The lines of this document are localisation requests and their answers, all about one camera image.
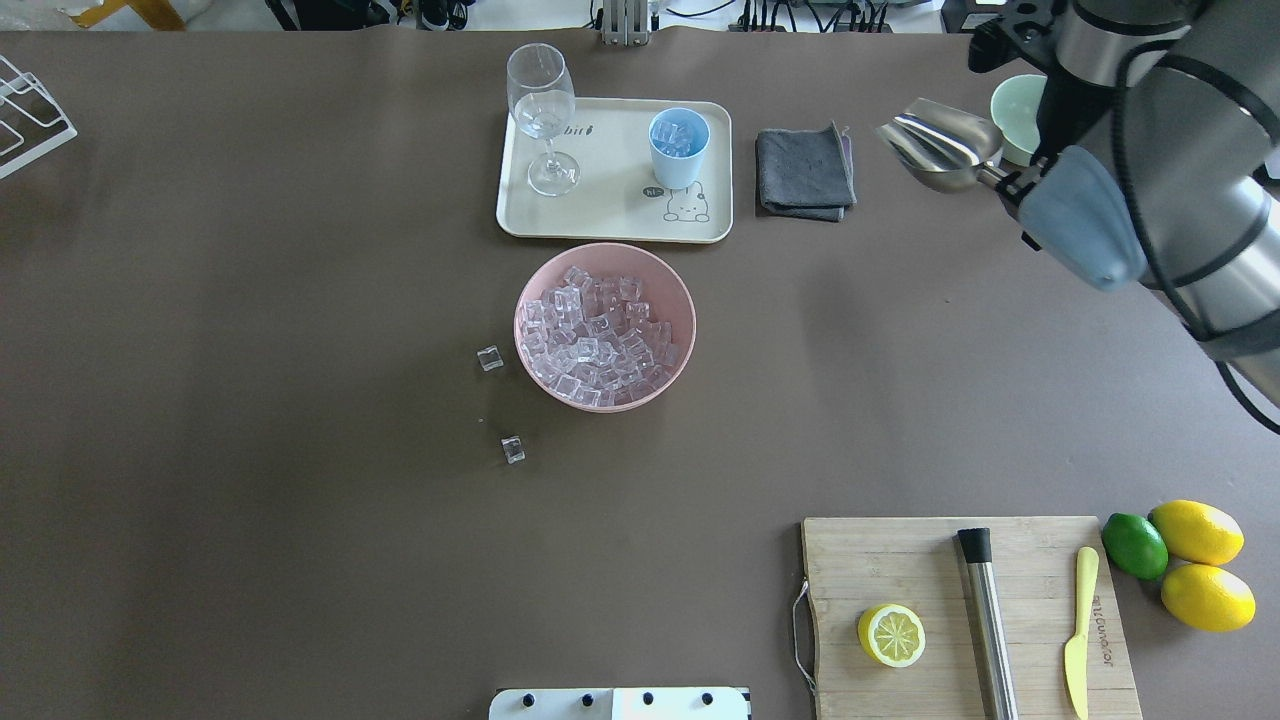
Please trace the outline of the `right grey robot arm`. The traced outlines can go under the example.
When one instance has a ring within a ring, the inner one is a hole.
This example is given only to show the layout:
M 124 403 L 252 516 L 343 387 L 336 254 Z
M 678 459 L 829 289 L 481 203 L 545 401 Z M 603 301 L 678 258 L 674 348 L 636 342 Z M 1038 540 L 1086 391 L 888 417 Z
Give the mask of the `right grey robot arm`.
M 1046 78 L 1030 168 L 996 184 L 1024 238 L 1092 284 L 1140 282 L 1228 391 L 1277 401 L 1275 1 L 1009 1 L 970 38 L 986 73 Z

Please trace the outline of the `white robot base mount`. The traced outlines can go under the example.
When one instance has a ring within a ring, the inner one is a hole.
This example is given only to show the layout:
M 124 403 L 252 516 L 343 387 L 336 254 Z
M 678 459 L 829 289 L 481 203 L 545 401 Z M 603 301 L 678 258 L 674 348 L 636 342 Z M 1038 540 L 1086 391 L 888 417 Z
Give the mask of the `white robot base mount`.
M 751 719 L 750 691 L 728 685 L 503 689 L 489 719 Z

